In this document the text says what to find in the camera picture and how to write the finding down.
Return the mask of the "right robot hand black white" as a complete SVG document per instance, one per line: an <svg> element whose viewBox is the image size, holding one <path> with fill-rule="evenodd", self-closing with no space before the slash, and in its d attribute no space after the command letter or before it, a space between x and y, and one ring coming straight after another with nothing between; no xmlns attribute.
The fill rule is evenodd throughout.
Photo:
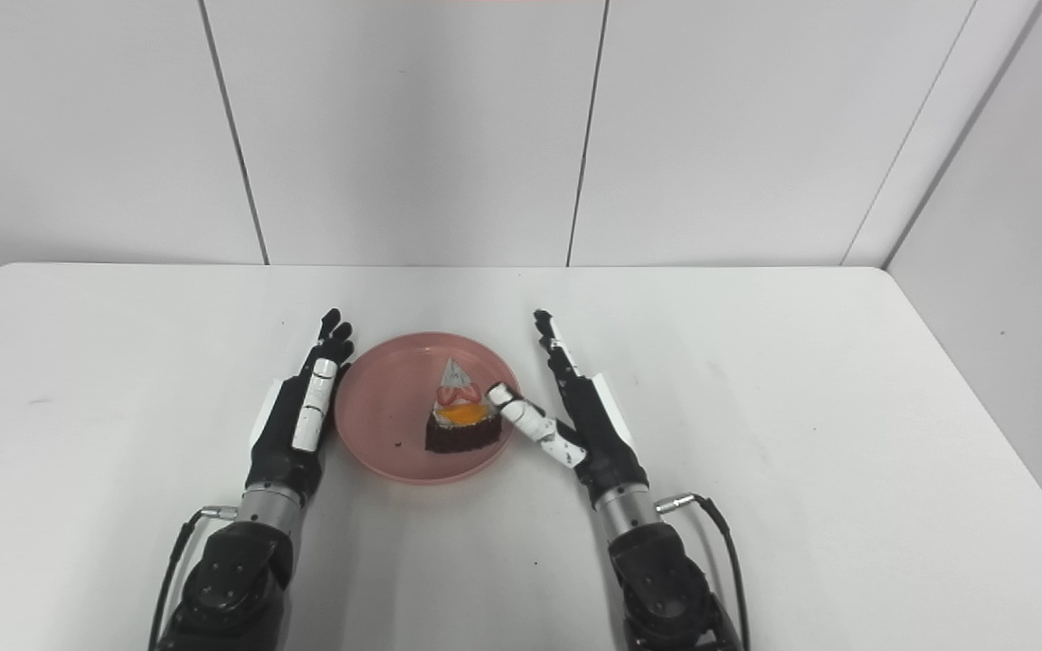
<svg viewBox="0 0 1042 651"><path fill-rule="evenodd" d="M539 407L505 381L483 392L485 400L518 433L573 471L592 505L611 492L648 489L648 473L639 462L629 428L603 375L584 375L553 315L537 309L534 321L568 421Z"/></svg>

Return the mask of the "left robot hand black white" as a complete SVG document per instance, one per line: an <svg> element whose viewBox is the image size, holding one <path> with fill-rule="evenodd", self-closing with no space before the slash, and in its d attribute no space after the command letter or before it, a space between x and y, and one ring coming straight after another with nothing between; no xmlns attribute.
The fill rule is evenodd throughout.
<svg viewBox="0 0 1042 651"><path fill-rule="evenodd" d="M321 446L334 416L336 392L355 353L353 327L339 309L321 318L300 370L278 384L250 450L245 487L292 492L301 505L321 486Z"/></svg>

